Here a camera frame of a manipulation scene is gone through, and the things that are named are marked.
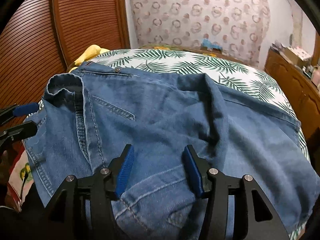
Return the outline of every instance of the floral wallpaper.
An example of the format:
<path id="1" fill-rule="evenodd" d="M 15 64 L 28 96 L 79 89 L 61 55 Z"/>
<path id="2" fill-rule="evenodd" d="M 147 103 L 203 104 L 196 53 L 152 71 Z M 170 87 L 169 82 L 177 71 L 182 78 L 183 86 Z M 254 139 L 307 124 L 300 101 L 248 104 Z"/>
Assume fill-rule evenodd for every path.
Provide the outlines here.
<path id="1" fill-rule="evenodd" d="M 268 0 L 131 0 L 140 46 L 199 48 L 203 39 L 257 66 L 270 24 Z"/>

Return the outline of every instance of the wooden furniture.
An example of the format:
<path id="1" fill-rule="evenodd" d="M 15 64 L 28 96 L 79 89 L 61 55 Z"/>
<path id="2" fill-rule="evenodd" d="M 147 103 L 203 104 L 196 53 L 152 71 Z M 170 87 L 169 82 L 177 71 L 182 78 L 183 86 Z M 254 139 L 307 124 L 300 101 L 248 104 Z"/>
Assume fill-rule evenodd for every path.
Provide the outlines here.
<path id="1" fill-rule="evenodd" d="M 124 0 L 25 0 L 0 35 L 0 108 L 38 102 L 92 44 L 130 47 Z"/>
<path id="2" fill-rule="evenodd" d="M 301 69 L 289 64 L 281 55 L 269 50 L 265 72 L 279 84 L 289 100 L 307 141 L 310 155 L 320 147 L 320 95 Z"/>

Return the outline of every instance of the denim fabric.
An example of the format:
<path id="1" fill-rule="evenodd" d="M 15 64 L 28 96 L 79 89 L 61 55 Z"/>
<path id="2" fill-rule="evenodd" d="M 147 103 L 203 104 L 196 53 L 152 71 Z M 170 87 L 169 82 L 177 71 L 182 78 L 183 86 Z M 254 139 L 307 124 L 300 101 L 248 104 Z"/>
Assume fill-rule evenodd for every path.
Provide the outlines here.
<path id="1" fill-rule="evenodd" d="M 25 141 L 43 203 L 67 175 L 90 176 L 132 144 L 128 185 L 113 202 L 132 239 L 197 239 L 206 200 L 196 200 L 186 181 L 181 154 L 188 144 L 226 175 L 251 174 L 288 232 L 309 217 L 319 194 L 319 177 L 298 147 L 300 122 L 206 74 L 116 73 L 84 62 L 53 76 L 43 103 L 27 119 L 38 133 Z M 232 212 L 228 222 L 230 237 Z"/>

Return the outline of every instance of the jeans pocket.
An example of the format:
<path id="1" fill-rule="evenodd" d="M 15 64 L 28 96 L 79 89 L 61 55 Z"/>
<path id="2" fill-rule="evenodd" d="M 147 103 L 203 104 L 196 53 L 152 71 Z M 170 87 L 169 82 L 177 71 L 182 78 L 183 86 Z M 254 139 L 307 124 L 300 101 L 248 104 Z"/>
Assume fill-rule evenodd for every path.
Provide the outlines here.
<path id="1" fill-rule="evenodd" d="M 92 97 L 98 104 L 100 104 L 102 106 L 105 106 L 111 112 L 113 112 L 115 114 L 118 114 L 118 115 L 121 115 L 124 118 L 129 119 L 131 121 L 136 121 L 136 118 L 135 118 L 134 114 L 132 114 L 132 113 L 130 113 L 130 112 L 118 107 L 118 106 L 110 104 L 110 103 L 102 100 L 101 98 L 98 98 L 98 97 L 95 97 L 95 96 L 92 96 Z"/>

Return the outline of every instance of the bed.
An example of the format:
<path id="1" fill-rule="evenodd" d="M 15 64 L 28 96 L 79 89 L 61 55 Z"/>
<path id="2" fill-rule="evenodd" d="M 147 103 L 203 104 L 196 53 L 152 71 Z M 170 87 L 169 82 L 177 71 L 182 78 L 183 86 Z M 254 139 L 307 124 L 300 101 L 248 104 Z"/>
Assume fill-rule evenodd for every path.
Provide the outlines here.
<path id="1" fill-rule="evenodd" d="M 206 73 L 215 82 L 278 106 L 296 118 L 289 101 L 273 78 L 265 72 L 240 63 L 192 52 L 169 50 L 168 48 L 112 50 L 100 54 L 90 61 L 108 65 L 112 68 L 116 66 L 131 67 L 157 73 Z M 39 105 L 41 109 L 43 107 L 42 101 L 39 102 Z M 310 161 L 305 138 L 301 129 L 299 131 L 299 139 L 302 154 Z M 24 151 L 22 152 L 20 161 L 17 162 L 17 165 L 13 169 L 9 180 L 10 192 L 14 199 L 19 200 L 19 197 L 17 198 L 17 192 L 20 190 L 22 184 L 21 175 L 23 172 L 29 172 L 28 163 L 26 162 L 27 155 Z M 27 189 L 30 188 L 32 183 L 32 178 L 26 182 L 21 203 L 24 201 L 25 195 L 28 192 Z M 290 234 L 290 238 L 297 239 L 304 227 L 305 223 L 298 225 L 296 230 Z"/>

